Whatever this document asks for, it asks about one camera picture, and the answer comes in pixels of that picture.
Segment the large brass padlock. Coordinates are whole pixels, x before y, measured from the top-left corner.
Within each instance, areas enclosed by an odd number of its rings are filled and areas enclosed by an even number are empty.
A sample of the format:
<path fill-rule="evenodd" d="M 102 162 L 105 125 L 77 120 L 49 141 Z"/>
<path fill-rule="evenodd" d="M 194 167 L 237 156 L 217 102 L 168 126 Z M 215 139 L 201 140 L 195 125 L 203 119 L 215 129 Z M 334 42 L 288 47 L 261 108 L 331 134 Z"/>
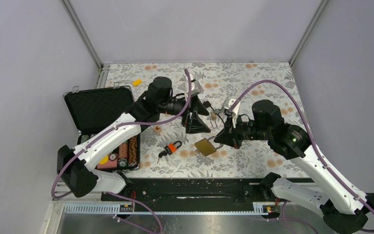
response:
<path fill-rule="evenodd" d="M 196 148 L 196 154 L 201 154 L 203 156 L 209 156 L 215 152 L 217 152 L 218 149 L 222 148 L 224 145 L 219 144 L 219 146 L 215 147 L 213 145 L 215 136 L 211 136 L 209 138 L 203 138 L 196 143 L 194 143 L 194 147 Z"/>

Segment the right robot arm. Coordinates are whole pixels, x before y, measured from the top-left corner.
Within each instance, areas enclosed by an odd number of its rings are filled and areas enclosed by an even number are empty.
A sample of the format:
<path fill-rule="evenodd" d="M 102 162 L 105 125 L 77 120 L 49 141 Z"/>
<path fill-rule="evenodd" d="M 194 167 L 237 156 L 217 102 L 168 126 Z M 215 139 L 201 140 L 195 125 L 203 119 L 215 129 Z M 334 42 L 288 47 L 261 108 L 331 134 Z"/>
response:
<path fill-rule="evenodd" d="M 248 121 L 240 116 L 228 117 L 214 141 L 238 149 L 245 140 L 265 140 L 275 153 L 301 168 L 320 188 L 314 191 L 269 173 L 260 183 L 261 197 L 267 201 L 277 197 L 303 206 L 339 234 L 362 231 L 367 214 L 374 209 L 374 193 L 361 191 L 334 169 L 308 133 L 286 123 L 273 102 L 255 102 L 252 113 L 254 117 Z"/>

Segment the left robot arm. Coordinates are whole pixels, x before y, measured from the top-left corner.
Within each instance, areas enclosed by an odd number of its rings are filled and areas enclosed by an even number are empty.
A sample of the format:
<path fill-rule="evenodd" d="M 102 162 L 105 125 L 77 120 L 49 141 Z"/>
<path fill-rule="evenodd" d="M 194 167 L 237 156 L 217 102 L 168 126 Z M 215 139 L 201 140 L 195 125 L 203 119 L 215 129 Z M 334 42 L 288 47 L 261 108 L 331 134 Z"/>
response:
<path fill-rule="evenodd" d="M 83 197 L 90 192 L 113 193 L 119 200 L 131 196 L 131 186 L 124 176 L 97 169 L 101 160 L 130 138 L 152 125 L 162 125 L 182 117 L 187 134 L 205 133 L 210 129 L 198 118 L 208 116 L 199 110 L 198 95 L 203 88 L 186 73 L 187 81 L 182 98 L 173 95 L 172 82 L 156 77 L 137 101 L 132 103 L 112 124 L 87 141 L 69 148 L 62 146 L 57 153 L 57 177 L 51 196 L 61 199 L 69 194 Z"/>

